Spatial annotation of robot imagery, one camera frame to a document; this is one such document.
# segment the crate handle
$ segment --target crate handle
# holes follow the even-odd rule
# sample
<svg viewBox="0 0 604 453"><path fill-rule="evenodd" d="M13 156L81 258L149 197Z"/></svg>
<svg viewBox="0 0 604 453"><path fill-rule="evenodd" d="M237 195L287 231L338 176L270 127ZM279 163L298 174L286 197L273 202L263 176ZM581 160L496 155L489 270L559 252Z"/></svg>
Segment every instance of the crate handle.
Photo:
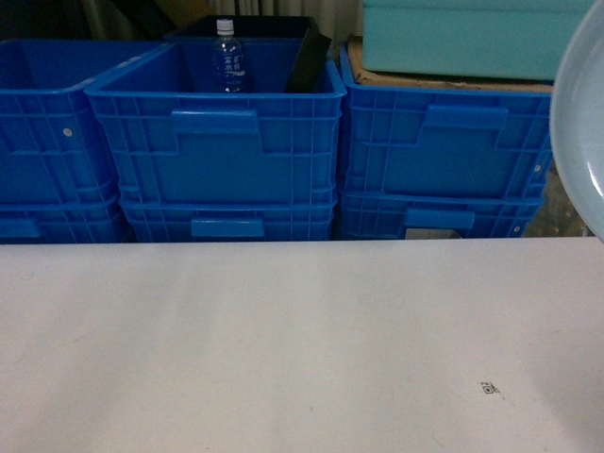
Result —
<svg viewBox="0 0 604 453"><path fill-rule="evenodd" d="M192 219L191 234L195 238L263 238L264 223L262 219Z"/></svg>
<svg viewBox="0 0 604 453"><path fill-rule="evenodd" d="M471 210L420 210L410 208L405 214L405 227L471 229L476 215Z"/></svg>
<svg viewBox="0 0 604 453"><path fill-rule="evenodd" d="M40 238L40 230L33 220L0 220L0 238Z"/></svg>
<svg viewBox="0 0 604 453"><path fill-rule="evenodd" d="M424 126L501 130L508 121L505 108L428 106Z"/></svg>
<svg viewBox="0 0 604 453"><path fill-rule="evenodd" d="M260 134L255 110L174 110L176 134Z"/></svg>

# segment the light blue box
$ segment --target light blue box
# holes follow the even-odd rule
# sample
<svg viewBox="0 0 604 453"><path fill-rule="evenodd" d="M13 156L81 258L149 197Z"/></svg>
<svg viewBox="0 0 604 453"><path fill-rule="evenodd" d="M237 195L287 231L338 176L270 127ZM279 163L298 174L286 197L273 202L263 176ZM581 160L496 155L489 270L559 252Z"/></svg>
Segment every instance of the light blue box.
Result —
<svg viewBox="0 0 604 453"><path fill-rule="evenodd" d="M371 71L553 80L594 0L364 0Z"/></svg>

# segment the stacked crates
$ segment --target stacked crates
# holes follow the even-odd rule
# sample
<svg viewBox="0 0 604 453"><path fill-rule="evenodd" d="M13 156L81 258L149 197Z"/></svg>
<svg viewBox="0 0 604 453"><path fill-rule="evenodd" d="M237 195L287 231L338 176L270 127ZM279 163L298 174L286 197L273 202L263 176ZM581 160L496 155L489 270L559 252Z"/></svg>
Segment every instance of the stacked crates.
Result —
<svg viewBox="0 0 604 453"><path fill-rule="evenodd" d="M152 42L0 43L0 243L113 243L131 228L84 88Z"/></svg>
<svg viewBox="0 0 604 453"><path fill-rule="evenodd" d="M549 92L360 85L340 58L340 238L522 235L552 161Z"/></svg>
<svg viewBox="0 0 604 453"><path fill-rule="evenodd" d="M300 40L244 40L253 89L219 92L212 39L164 44L86 90L141 242L328 240L345 95L333 61L284 89Z"/></svg>

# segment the plastic bottle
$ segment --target plastic bottle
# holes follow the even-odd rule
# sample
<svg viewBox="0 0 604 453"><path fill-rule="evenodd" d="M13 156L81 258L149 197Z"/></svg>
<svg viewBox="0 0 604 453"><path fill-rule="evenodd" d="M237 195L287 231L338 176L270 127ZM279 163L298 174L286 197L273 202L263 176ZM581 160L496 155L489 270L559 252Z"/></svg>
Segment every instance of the plastic bottle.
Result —
<svg viewBox="0 0 604 453"><path fill-rule="evenodd" d="M216 84L222 92L248 92L248 70L242 44L234 37L233 21L218 19L219 38L212 46Z"/></svg>

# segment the white table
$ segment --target white table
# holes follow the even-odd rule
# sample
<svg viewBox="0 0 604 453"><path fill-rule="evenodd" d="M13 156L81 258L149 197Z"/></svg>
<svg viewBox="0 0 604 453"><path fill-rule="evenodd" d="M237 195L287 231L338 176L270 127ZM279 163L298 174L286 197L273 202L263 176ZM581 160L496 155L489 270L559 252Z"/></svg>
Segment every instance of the white table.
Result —
<svg viewBox="0 0 604 453"><path fill-rule="evenodd" d="M603 271L596 239L0 246L0 451L602 451Z"/></svg>

